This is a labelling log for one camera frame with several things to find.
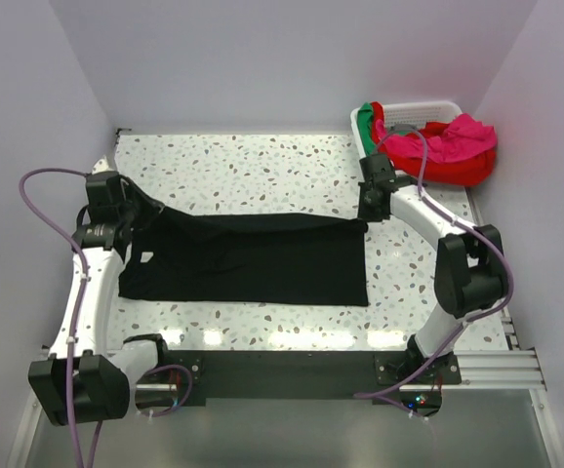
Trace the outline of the black t shirt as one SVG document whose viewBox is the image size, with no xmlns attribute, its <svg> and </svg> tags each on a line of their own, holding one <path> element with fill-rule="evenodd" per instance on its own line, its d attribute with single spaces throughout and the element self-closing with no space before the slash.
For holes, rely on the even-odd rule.
<svg viewBox="0 0 564 468">
<path fill-rule="evenodd" d="M 166 208 L 135 233 L 118 293 L 146 301 L 366 307 L 367 230 L 357 218 Z"/>
</svg>

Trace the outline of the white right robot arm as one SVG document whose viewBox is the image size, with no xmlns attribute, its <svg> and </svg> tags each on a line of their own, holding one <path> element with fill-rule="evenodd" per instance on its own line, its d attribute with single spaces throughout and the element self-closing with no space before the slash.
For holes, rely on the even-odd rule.
<svg viewBox="0 0 564 468">
<path fill-rule="evenodd" d="M 437 303 L 407 344 L 404 370 L 418 383 L 439 371 L 465 323 L 507 298 L 510 288 L 499 230 L 458 218 L 409 175 L 399 175 L 383 154 L 360 160 L 358 215 L 369 222 L 395 217 L 435 250 L 433 290 Z"/>
</svg>

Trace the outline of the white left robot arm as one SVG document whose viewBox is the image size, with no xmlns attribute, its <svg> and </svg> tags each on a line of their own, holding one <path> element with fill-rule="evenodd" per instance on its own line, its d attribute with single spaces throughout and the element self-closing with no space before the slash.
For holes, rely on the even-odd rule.
<svg viewBox="0 0 564 468">
<path fill-rule="evenodd" d="M 106 344 L 113 294 L 133 237 L 164 206 L 115 170 L 95 170 L 84 178 L 87 203 L 74 232 L 57 230 L 73 253 L 61 329 L 47 358 L 28 370 L 29 384 L 55 426 L 120 419 L 143 376 L 161 382 L 172 370 L 158 333 L 130 337 L 115 353 Z"/>
</svg>

